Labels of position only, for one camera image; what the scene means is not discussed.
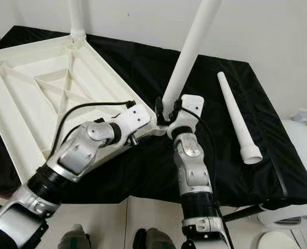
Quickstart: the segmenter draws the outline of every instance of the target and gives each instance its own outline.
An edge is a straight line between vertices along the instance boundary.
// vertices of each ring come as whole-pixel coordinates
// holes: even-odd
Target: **white tube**
[[[245,164],[255,164],[263,159],[261,151],[253,142],[251,135],[248,131],[246,123],[242,117],[242,114],[237,107],[237,103],[231,91],[231,88],[227,82],[225,74],[223,72],[218,73],[218,79],[222,93],[225,98],[228,112],[233,123],[233,127],[240,144],[240,154]]]
[[[163,115],[165,120],[169,120],[169,114],[173,111],[174,102],[181,94],[191,68],[198,56],[200,45],[216,16],[220,3],[221,0],[202,0],[198,8],[163,96]]]
[[[70,35],[73,40],[86,38],[83,27],[82,0],[69,0]]]

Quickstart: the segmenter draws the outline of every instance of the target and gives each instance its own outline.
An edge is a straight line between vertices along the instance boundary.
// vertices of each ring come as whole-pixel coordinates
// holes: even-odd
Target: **black cloth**
[[[0,41],[0,49],[50,39],[64,33],[14,26]],[[179,56],[167,50],[129,41],[87,35],[88,43],[151,107],[162,96]],[[263,160],[245,165],[217,80],[224,71]],[[183,93],[205,98],[202,117],[217,146],[217,192],[221,204],[245,206],[265,201],[275,205],[307,203],[307,172],[272,104],[246,62],[198,56]],[[212,172],[208,135],[197,126],[205,162]],[[87,174],[70,191],[68,203],[118,203],[129,195],[179,202],[177,171],[171,141],[146,137]],[[0,149],[5,151],[0,140]],[[10,167],[10,161],[0,168]]]

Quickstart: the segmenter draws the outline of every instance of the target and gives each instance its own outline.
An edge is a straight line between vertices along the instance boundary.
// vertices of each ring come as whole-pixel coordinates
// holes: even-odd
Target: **gray object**
[[[156,228],[146,232],[146,249],[176,249],[170,237]]]
[[[81,225],[75,224],[71,231],[67,232],[61,239],[58,249],[90,249],[90,242],[86,238]]]

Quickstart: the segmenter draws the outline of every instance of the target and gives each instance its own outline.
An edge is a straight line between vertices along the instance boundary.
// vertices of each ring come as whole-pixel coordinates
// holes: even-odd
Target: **white wall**
[[[199,0],[83,0],[89,34],[178,49]],[[13,25],[70,30],[66,0],[0,0]],[[307,108],[307,0],[223,0],[201,54],[248,61],[281,117]]]

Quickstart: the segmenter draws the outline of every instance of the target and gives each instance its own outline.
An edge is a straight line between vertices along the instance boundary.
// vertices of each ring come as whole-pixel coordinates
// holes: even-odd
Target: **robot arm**
[[[67,189],[94,163],[100,148],[123,146],[150,122],[143,105],[135,105],[108,122],[86,122],[0,209],[0,249],[35,248],[48,229],[45,221],[59,208]]]
[[[204,100],[200,96],[183,95],[182,107],[201,115]],[[204,164],[204,151],[195,132],[197,119],[179,110],[167,129],[174,140],[174,161],[178,168],[179,190],[184,220],[182,232],[187,237],[182,249],[231,249],[223,221],[213,199],[209,173]]]

